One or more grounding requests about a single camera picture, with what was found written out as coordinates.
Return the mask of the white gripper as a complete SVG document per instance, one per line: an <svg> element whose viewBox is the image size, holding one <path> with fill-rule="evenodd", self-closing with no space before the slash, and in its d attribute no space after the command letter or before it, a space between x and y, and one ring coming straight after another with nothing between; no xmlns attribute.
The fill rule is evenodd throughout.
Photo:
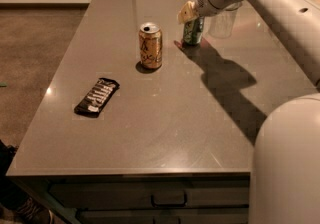
<svg viewBox="0 0 320 224"><path fill-rule="evenodd" d="M233 4L234 0L195 0L186 2L177 15L178 23L185 24L201 17L215 16L226 7Z"/></svg>

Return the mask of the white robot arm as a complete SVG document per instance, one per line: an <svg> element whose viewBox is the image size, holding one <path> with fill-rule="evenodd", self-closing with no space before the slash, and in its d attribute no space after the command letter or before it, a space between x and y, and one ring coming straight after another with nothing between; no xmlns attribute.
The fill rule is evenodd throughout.
<svg viewBox="0 0 320 224"><path fill-rule="evenodd" d="M311 0L191 0L182 23L246 1L282 44L259 66L298 97L275 108L257 134L248 224L320 224L320 8Z"/></svg>

